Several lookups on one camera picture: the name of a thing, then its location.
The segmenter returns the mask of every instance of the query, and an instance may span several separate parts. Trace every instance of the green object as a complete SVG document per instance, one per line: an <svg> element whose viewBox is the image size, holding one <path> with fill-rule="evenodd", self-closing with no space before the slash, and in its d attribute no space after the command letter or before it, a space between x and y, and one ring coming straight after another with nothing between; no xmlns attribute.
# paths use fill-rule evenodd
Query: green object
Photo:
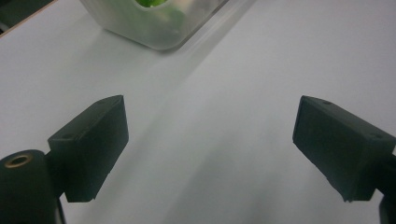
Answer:
<svg viewBox="0 0 396 224"><path fill-rule="evenodd" d="M136 2L142 7L156 7L166 2L166 0L136 0Z"/></svg>

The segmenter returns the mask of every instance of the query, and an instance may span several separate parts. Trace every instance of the translucent plastic bin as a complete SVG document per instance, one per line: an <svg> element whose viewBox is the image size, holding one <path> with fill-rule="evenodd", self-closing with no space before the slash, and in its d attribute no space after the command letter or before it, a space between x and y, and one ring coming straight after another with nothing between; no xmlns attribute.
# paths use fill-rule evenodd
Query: translucent plastic bin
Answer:
<svg viewBox="0 0 396 224"><path fill-rule="evenodd" d="M142 7L135 0L80 0L97 23L153 49L183 43L228 0L167 0Z"/></svg>

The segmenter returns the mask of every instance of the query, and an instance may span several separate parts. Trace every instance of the white surface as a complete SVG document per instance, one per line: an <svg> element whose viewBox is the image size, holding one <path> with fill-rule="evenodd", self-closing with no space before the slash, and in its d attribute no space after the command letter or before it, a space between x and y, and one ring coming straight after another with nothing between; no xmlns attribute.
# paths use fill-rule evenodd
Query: white surface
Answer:
<svg viewBox="0 0 396 224"><path fill-rule="evenodd" d="M396 134L396 2L230 0L157 52L59 0L0 38L0 156L37 148L123 94L131 142L69 224L379 223L292 143L301 95Z"/></svg>

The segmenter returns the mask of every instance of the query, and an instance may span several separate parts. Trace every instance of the brown edge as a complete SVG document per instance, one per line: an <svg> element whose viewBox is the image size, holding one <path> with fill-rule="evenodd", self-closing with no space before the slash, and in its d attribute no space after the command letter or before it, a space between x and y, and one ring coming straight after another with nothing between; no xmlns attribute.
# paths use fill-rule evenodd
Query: brown edge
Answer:
<svg viewBox="0 0 396 224"><path fill-rule="evenodd" d="M28 16L26 19L24 19L23 21L18 22L18 24L12 26L11 28L9 28L8 30L6 30L5 32L3 32L2 34L0 34L0 38L3 37L4 35L8 34L9 32L13 31L15 28L17 28L18 26L20 26L21 24L23 24L24 22L28 21L29 19L31 19L33 16L37 15L38 13L40 13L42 10L46 9L47 7L49 7L50 5L54 4L56 1L58 0L52 0L52 2L46 4L44 7L40 8L38 11L36 11L35 13L33 13L32 15Z"/></svg>

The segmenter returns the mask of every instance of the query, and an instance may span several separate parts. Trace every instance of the table surface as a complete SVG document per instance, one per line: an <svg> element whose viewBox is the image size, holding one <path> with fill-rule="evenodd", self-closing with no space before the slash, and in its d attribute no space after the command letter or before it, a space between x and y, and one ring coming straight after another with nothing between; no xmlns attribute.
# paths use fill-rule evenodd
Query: table surface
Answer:
<svg viewBox="0 0 396 224"><path fill-rule="evenodd" d="M292 143L302 95L396 134L396 1L230 0L159 52L59 0L0 38L0 156L125 98L130 143L69 224L379 223Z"/></svg>

